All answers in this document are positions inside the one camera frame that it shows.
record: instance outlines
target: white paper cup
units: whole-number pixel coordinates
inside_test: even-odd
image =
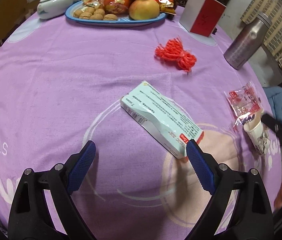
[[[264,155],[269,148],[270,140],[265,137],[264,127],[261,122],[261,111],[256,113],[255,118],[251,122],[244,124],[243,129],[249,135],[257,153]]]

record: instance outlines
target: blue cushion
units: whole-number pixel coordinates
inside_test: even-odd
[[[282,123],[282,87],[263,89],[271,106],[273,117]]]

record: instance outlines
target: wrapped candy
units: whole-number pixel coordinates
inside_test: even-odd
[[[261,100],[257,96],[256,89],[252,81],[238,90],[225,93],[237,119],[235,125],[244,125],[251,122],[256,112],[262,109]]]

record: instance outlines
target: red label on box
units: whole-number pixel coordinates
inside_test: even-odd
[[[191,33],[208,37],[225,10],[225,6],[215,0],[205,0],[198,17],[192,25]]]
[[[180,134],[180,138],[181,138],[182,141],[185,142],[185,144],[187,144],[189,142],[188,138],[186,138],[183,133]]]

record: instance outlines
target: blue gripper pad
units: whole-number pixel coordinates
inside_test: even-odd
[[[186,154],[189,161],[199,178],[199,181],[204,190],[208,191],[211,195],[214,194],[216,187],[214,184],[214,174],[205,162],[203,156],[192,141],[189,141],[186,145]]]
[[[68,185],[66,191],[69,195],[71,195],[74,191],[77,191],[80,188],[83,179],[86,176],[87,171],[89,170],[94,160],[95,154],[95,143],[91,141],[89,146],[86,148],[85,152],[81,155],[81,157],[76,162],[75,166],[68,175]]]

